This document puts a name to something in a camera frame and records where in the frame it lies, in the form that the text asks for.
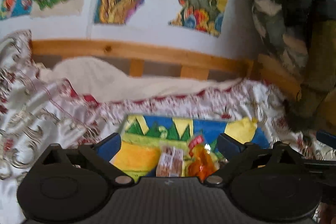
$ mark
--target orange candy wrapper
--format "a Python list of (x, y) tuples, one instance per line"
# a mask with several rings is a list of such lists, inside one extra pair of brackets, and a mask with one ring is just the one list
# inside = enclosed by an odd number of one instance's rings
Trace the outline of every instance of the orange candy wrapper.
[(188, 166), (188, 176), (198, 177), (202, 182), (217, 171), (209, 152), (204, 148), (203, 135), (192, 138), (188, 145), (193, 162)]

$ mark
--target bedspread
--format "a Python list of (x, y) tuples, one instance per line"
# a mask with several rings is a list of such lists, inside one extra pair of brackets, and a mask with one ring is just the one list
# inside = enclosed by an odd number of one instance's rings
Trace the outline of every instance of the bedspread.
[(207, 88), (197, 94), (99, 103), (91, 95), (77, 94), (66, 79), (41, 81), (31, 59), (30, 41), (30, 31), (19, 31), (0, 43), (1, 224), (24, 220), (16, 189), (49, 144), (66, 148), (97, 142), (113, 133), (127, 113), (256, 117), (270, 146), (281, 140), (307, 158), (336, 158), (336, 151), (317, 141), (314, 133), (289, 131), (283, 95), (272, 85), (243, 80), (226, 90)]

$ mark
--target wooden bed frame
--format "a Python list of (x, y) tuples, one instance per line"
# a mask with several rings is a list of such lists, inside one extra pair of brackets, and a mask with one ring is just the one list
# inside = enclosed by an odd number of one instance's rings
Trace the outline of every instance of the wooden bed frame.
[(77, 56), (116, 57), (130, 61), (129, 75), (141, 77), (144, 62), (174, 64), (181, 66), (180, 77), (207, 80), (209, 70), (233, 73), (237, 77), (253, 80), (266, 80), (277, 85), (286, 95), (296, 98), (300, 84), (274, 71), (263, 67), (258, 61), (233, 60), (177, 48), (161, 47), (145, 43), (85, 40), (53, 39), (32, 42), (35, 55), (61, 56), (62, 59)]

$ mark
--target wood knot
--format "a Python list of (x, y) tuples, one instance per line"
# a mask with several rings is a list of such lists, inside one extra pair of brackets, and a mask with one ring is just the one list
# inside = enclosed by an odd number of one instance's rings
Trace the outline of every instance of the wood knot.
[(112, 47), (111, 46), (106, 46), (104, 48), (104, 52), (111, 52), (112, 51)]

